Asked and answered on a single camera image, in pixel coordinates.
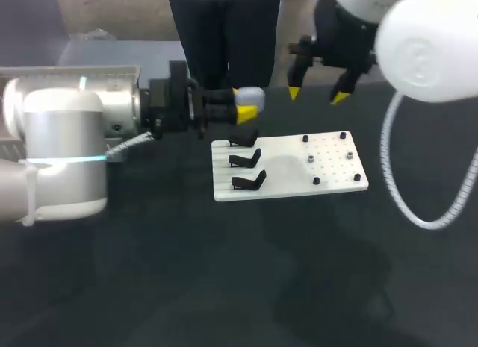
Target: gray wall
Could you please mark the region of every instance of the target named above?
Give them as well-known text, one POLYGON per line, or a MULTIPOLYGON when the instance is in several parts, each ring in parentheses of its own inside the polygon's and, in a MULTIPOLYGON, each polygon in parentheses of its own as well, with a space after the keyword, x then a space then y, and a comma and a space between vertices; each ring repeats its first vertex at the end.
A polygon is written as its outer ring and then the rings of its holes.
POLYGON ((0 66, 51 66, 68 35, 57 0, 0 0, 0 66))

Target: yellow tip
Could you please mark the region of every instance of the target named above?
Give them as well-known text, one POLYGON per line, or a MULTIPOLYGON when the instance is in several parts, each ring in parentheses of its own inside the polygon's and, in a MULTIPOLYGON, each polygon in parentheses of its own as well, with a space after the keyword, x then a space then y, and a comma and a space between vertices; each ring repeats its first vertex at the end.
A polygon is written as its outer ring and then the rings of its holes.
POLYGON ((299 92, 300 87, 289 87, 289 93, 291 94, 292 101, 295 101, 299 92))
POLYGON ((345 92, 338 92, 337 95, 335 95, 334 100, 332 101, 332 104, 337 104, 338 102, 346 99, 348 96, 350 96, 350 93, 345 93, 345 92))
POLYGON ((250 121, 254 119, 259 114, 259 109, 257 106, 236 106, 238 110, 238 120, 237 124, 240 125, 241 123, 250 121))

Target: person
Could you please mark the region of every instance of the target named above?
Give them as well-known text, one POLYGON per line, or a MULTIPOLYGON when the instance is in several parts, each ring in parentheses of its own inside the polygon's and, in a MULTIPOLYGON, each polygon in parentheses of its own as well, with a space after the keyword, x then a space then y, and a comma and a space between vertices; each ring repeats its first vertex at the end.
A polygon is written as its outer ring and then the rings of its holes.
POLYGON ((267 87, 281 0, 170 0, 191 77, 205 89, 267 87))

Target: black clip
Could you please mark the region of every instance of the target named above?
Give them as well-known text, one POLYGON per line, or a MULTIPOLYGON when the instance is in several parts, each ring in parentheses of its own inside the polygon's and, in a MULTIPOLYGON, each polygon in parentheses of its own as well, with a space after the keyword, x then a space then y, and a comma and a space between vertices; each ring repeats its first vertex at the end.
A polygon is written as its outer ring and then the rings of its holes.
POLYGON ((262 150, 260 148, 257 148, 251 159, 239 157, 238 155, 229 155, 229 162, 231 164, 231 168, 232 166, 240 166, 242 168, 255 168, 261 155, 262 150))
POLYGON ((230 136, 229 137, 229 144, 232 146, 235 144, 236 146, 242 146, 242 147, 247 147, 251 148, 255 145, 255 141, 259 137, 259 130, 255 129, 252 132, 252 135, 250 137, 239 137, 239 136, 230 136))
POLYGON ((257 176, 255 181, 250 181, 249 179, 239 178, 239 177, 232 177, 231 183, 234 187, 234 190, 243 189, 243 190, 259 190, 262 187, 262 183, 266 180, 267 174, 266 171, 263 170, 257 176))

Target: coiled cable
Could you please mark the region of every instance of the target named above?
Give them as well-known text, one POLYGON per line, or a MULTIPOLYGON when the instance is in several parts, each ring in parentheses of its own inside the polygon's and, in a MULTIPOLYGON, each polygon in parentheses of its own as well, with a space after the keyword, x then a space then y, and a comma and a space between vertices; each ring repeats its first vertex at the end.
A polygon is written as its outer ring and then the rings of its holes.
POLYGON ((468 198, 470 197, 470 193, 473 189, 475 181, 477 180, 478 148, 475 151, 473 160, 471 161, 470 167, 468 168, 465 179, 463 180, 458 195, 455 197, 455 200, 451 204, 450 209, 448 209, 448 211, 442 217, 433 222, 426 222, 418 218, 415 214, 413 214, 410 208, 403 201, 403 198, 397 189, 397 185, 395 184, 394 175, 392 173, 390 163, 391 129, 402 100, 403 94, 396 92, 388 106, 387 113, 385 114, 385 120, 382 126, 382 135, 380 139, 380 160, 382 162, 382 171, 386 186, 391 194, 392 199, 395 201, 400 211, 403 213, 403 215, 405 215, 408 220, 413 222, 415 225, 427 230, 439 230, 442 228, 446 228, 463 211, 463 208, 465 207, 468 198))

